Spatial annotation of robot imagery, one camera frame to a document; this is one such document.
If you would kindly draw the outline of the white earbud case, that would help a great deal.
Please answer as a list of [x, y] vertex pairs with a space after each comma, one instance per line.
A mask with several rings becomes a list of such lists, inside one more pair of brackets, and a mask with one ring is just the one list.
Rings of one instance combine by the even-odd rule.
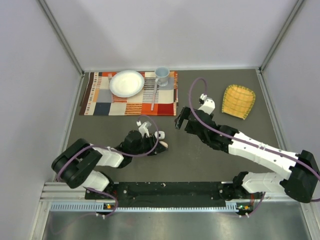
[[165, 139], [165, 132], [164, 131], [156, 131], [154, 133], [154, 136], [158, 140], [164, 140]]

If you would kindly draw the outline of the pink earbud case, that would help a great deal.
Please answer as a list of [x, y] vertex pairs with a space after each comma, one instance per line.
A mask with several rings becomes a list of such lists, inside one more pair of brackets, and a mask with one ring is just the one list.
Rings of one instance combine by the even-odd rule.
[[164, 142], [164, 141], [160, 141], [159, 142], [162, 146], [164, 146], [165, 148], [168, 148], [169, 147], [169, 145], [166, 143], [166, 142]]

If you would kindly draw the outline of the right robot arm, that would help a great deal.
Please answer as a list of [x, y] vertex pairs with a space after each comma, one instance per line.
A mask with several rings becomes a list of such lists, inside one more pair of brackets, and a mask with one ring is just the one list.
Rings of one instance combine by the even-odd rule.
[[248, 159], [270, 172], [241, 172], [233, 179], [233, 192], [239, 198], [250, 193], [284, 193], [301, 202], [315, 202], [313, 198], [320, 180], [319, 168], [314, 155], [306, 150], [301, 153], [278, 149], [248, 137], [236, 128], [216, 124], [213, 115], [201, 109], [183, 107], [175, 119], [180, 129], [187, 121], [185, 131], [196, 135], [213, 150]]

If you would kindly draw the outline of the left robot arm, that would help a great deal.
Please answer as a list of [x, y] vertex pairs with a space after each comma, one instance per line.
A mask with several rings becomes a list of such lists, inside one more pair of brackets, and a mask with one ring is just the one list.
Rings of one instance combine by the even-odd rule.
[[102, 198], [109, 198], [114, 191], [114, 182], [106, 174], [94, 170], [97, 166], [121, 169], [138, 156], [155, 156], [165, 152], [168, 144], [164, 142], [165, 132], [148, 135], [132, 130], [115, 148], [98, 147], [83, 138], [75, 141], [51, 164], [58, 179], [71, 189], [78, 187], [96, 190]]

